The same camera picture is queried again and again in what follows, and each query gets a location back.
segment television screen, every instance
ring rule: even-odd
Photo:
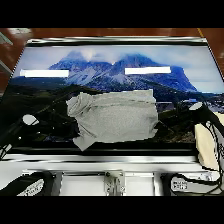
[[[169,67],[170,72],[126,73],[127,68],[149,67]],[[28,78],[22,75],[24,70],[69,70],[69,76]],[[97,95],[149,89],[156,99],[158,131],[153,138],[139,140],[141,143],[194,143],[193,123],[186,108],[195,102],[206,102],[212,111],[224,113],[224,83],[208,46],[26,47],[1,103],[0,134],[23,115],[58,101],[55,113],[46,110],[39,119],[46,127],[64,121],[67,126],[57,134],[46,131],[31,136],[29,141],[72,142],[78,131],[69,131],[78,130],[78,126],[67,115],[66,100],[80,92]]]

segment metal bracket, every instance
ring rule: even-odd
[[[125,173],[122,170],[106,171],[104,187],[107,196],[126,195]]]

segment mountain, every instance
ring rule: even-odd
[[[86,61],[81,53],[72,51],[58,63],[49,67],[50,70],[69,70],[68,78],[13,78],[12,84],[34,86],[40,89],[55,89],[61,86],[76,84],[101,91],[128,91],[156,88],[151,83],[183,92],[197,92],[190,83],[184,70],[178,66],[170,66],[169,74],[125,75],[125,68],[167,66],[154,62],[141,54],[126,54],[115,64],[103,60],[102,54],[96,54],[91,61]]]

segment sky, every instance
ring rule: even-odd
[[[19,76],[21,69],[48,69],[71,51],[79,51],[87,60],[106,61],[114,64],[127,53],[140,53],[153,61],[184,69],[185,75],[198,91],[223,93],[224,82],[215,61],[206,46],[66,46],[26,48],[15,69]]]

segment brown surface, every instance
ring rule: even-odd
[[[14,69],[19,55],[28,39],[75,36],[197,36],[197,28],[30,28],[30,33],[12,34],[7,28],[0,28],[10,44],[0,44],[0,60],[11,70]],[[220,68],[224,73],[224,29],[202,28],[208,39]],[[8,82],[7,76],[0,73],[0,92],[4,91]]]

